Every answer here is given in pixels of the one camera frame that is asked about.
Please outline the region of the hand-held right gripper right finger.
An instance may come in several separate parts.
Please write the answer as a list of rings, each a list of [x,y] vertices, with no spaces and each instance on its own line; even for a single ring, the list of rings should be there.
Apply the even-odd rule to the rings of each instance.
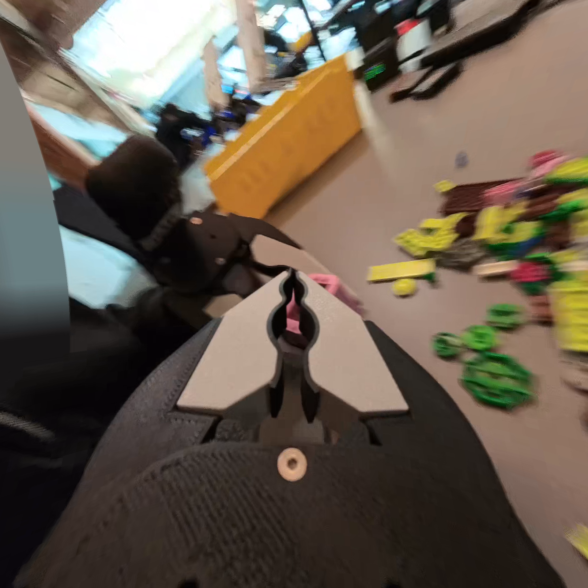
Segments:
[[[409,412],[361,315],[295,272],[303,351],[301,395],[308,422],[354,422]]]

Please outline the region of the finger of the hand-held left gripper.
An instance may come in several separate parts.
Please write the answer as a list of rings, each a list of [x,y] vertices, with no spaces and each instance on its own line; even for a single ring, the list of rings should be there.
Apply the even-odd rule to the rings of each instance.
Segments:
[[[254,261],[267,267],[284,266],[307,275],[331,275],[332,272],[305,250],[287,245],[263,235],[257,235],[251,243]]]
[[[222,317],[281,272],[281,266],[231,266],[207,286],[207,315]]]

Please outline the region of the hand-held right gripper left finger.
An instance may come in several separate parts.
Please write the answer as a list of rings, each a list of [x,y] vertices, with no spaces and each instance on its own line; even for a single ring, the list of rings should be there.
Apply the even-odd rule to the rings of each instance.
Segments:
[[[177,408],[224,418],[276,418],[284,396],[283,350],[293,294],[285,270],[220,319],[180,394]]]

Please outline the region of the pink toy brick cube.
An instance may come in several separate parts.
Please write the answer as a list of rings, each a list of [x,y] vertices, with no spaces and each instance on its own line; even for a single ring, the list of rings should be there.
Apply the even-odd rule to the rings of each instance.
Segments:
[[[360,300],[350,293],[350,290],[343,285],[337,276],[324,273],[310,273],[309,277],[335,298],[351,308],[351,310],[361,316],[364,314],[363,305]],[[299,328],[299,305],[296,302],[295,296],[292,296],[287,305],[286,319],[286,334],[289,336],[301,335],[302,333]]]

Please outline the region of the large yellow storage bin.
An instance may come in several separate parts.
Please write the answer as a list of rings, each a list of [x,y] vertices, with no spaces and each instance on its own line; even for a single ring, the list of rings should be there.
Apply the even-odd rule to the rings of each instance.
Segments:
[[[204,165],[217,209],[263,218],[362,130],[346,55],[296,78]]]

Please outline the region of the pile of toy bricks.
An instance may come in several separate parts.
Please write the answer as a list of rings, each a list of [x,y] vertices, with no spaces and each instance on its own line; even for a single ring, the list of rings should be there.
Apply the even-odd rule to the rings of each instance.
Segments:
[[[534,376],[498,353],[499,333],[527,321],[553,329],[563,381],[587,392],[587,157],[542,151],[520,179],[457,185],[441,181],[439,216],[397,234],[409,261],[372,266],[370,284],[390,283],[398,298],[417,281],[436,282],[437,269],[507,279],[526,298],[488,307],[482,324],[461,334],[438,332],[432,350],[459,360],[463,388],[478,403],[513,410],[534,399]]]

